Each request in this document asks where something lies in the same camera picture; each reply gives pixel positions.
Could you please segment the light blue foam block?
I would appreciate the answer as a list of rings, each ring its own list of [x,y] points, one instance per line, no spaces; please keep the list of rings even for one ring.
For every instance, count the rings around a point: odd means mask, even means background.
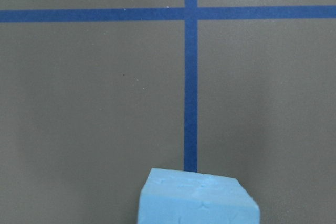
[[[235,178],[153,168],[138,223],[260,223],[257,203]]]

